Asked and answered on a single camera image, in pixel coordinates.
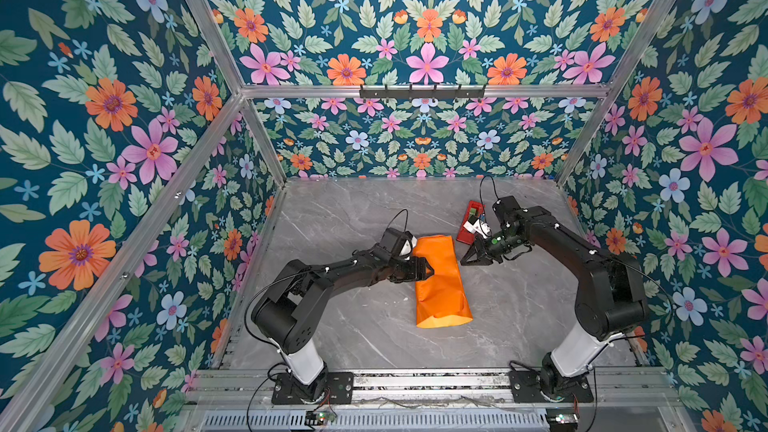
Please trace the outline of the yellow orange wrapping paper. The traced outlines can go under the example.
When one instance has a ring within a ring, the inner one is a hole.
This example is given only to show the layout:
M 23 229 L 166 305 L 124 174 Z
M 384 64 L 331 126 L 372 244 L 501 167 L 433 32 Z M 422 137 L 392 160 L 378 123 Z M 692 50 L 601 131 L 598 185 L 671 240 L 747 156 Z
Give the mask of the yellow orange wrapping paper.
M 415 284 L 416 325 L 422 329 L 437 329 L 472 322 L 453 239 L 449 236 L 421 237 L 414 255 L 425 258 L 434 270 L 430 278 Z

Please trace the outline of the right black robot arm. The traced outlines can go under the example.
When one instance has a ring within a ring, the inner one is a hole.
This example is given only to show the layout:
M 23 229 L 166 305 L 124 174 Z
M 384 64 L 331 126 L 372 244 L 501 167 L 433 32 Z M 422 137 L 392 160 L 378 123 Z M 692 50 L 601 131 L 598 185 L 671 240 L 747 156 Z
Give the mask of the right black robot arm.
M 540 247 L 577 280 L 576 324 L 544 356 L 538 371 L 541 394 L 550 401 L 563 400 L 588 383 L 591 366 L 606 348 L 647 320 L 644 273 L 631 255 L 592 244 L 541 206 L 523 207 L 506 196 L 492 204 L 492 211 L 499 221 L 496 232 L 475 209 L 464 221 L 462 230 L 473 235 L 473 242 L 461 265 L 501 264 L 514 260 L 512 252 L 519 247 Z

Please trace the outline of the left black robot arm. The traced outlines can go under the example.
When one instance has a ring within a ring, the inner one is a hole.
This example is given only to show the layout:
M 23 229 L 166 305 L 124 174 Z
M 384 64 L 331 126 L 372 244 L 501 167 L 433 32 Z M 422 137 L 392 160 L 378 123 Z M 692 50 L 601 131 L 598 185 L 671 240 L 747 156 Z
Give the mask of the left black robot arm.
M 313 337 L 330 300 L 382 281 L 412 283 L 432 277 L 428 260 L 414 255 L 417 243 L 412 233 L 388 227 L 372 247 L 346 259 L 315 265 L 289 261 L 257 295 L 250 321 L 277 348 L 293 384 L 311 400 L 325 390 L 328 380 L 328 366 Z

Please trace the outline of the red tape dispenser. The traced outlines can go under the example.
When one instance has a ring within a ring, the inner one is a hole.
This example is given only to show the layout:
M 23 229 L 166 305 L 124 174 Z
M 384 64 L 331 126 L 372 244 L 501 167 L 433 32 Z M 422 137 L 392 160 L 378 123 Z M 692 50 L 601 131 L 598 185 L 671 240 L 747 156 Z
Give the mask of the red tape dispenser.
M 456 240 L 458 242 L 471 245 L 476 239 L 477 235 L 474 235 L 472 232 L 465 228 L 467 221 L 471 220 L 473 217 L 479 217 L 484 220 L 484 206 L 479 201 L 470 200 L 466 207 L 462 223 L 457 233 Z

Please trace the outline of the right small circuit board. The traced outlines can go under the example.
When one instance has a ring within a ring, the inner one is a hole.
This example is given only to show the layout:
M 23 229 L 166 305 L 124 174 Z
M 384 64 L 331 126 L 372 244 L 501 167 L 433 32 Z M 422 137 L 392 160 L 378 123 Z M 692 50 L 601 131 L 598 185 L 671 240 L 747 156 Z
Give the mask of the right small circuit board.
M 575 413 L 555 412 L 546 416 L 550 432 L 577 432 L 579 416 Z

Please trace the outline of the small circuit board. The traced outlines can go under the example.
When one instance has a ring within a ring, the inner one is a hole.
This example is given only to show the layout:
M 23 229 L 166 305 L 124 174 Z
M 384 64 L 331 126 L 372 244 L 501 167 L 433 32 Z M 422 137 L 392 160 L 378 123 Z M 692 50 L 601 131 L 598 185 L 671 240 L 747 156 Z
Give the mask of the small circuit board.
M 304 425 L 310 428 L 326 427 L 333 425 L 336 420 L 337 415 L 331 411 L 308 411 Z
M 555 412 L 546 416 L 550 432 L 577 432 L 579 416 L 575 413 Z

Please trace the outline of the left small circuit board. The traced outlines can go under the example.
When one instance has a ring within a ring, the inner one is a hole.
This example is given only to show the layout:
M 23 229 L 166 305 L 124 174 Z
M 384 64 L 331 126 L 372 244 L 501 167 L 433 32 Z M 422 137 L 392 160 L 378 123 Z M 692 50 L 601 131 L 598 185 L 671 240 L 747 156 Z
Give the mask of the left small circuit board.
M 336 420 L 337 415 L 331 411 L 308 411 L 304 425 L 310 428 L 326 427 L 333 425 Z

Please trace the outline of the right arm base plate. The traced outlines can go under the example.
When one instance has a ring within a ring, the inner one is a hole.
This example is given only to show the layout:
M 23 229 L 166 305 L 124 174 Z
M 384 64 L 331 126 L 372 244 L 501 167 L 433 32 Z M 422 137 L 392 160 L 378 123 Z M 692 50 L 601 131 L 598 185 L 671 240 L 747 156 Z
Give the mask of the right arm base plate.
M 510 370 L 510 389 L 516 403 L 592 403 L 594 394 L 586 374 L 561 377 L 555 369 Z

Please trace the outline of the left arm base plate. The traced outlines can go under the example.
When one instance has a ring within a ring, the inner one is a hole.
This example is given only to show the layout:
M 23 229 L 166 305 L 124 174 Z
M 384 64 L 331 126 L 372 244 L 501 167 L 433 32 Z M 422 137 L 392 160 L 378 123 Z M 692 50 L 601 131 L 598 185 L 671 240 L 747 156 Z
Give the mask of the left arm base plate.
M 288 372 L 275 380 L 273 405 L 348 405 L 352 402 L 355 375 L 352 372 L 322 372 L 309 385 L 302 384 Z

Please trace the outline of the black hook rail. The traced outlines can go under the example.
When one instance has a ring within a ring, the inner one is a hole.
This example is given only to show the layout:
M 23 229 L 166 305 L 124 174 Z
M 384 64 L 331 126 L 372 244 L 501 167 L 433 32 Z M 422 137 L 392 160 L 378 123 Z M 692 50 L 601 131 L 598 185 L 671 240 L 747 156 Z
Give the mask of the black hook rail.
M 437 100 L 457 100 L 457 99 L 477 99 L 483 98 L 486 94 L 485 86 L 464 86 L 464 85 L 398 85 L 398 86 L 361 86 L 358 89 L 358 95 L 361 99 L 394 99 L 394 100 L 412 100 L 412 99 L 437 99 Z

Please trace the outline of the aluminium mounting rail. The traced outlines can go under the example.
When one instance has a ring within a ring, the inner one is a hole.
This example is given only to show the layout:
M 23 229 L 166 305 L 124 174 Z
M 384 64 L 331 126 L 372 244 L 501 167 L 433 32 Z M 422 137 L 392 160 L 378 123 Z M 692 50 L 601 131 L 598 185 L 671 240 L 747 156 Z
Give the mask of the aluminium mounting rail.
M 302 399 L 280 371 L 213 370 L 198 374 L 187 406 L 425 406 L 573 409 L 680 407 L 660 367 L 597 366 L 559 398 L 525 368 L 355 369 L 330 373 L 317 399 Z

